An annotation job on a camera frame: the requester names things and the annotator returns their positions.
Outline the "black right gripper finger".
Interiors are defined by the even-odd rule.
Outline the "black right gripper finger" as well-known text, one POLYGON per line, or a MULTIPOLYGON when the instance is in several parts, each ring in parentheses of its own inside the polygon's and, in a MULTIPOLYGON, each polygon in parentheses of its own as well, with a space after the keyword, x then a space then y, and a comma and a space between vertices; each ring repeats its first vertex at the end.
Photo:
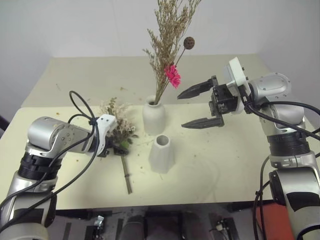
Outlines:
POLYGON ((192 85, 188 89, 181 92, 178 96, 178 100, 191 99, 199 96, 200 94, 209 91, 213 87, 213 81, 208 79, 207 81, 192 85))
POLYGON ((225 125, 224 120, 221 116, 213 118, 199 118, 181 125, 187 129, 206 129, 212 127, 223 127, 225 125))

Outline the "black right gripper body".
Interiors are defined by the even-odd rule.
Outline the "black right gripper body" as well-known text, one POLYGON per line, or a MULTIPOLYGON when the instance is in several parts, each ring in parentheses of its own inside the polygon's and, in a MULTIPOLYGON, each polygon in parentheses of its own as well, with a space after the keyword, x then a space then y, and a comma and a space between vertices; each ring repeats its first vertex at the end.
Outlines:
POLYGON ((219 84, 217 77, 211 77, 212 94, 209 108, 213 117, 235 112, 238 106, 238 97, 233 96, 226 84, 219 84))

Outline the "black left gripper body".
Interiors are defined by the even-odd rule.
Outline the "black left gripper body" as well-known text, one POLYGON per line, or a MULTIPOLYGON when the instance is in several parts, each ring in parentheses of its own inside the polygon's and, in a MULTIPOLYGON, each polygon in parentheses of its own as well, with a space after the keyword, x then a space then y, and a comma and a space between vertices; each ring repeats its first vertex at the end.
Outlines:
POLYGON ((102 150, 102 157, 105 158, 114 147, 114 138, 113 137, 105 137, 105 144, 102 150))

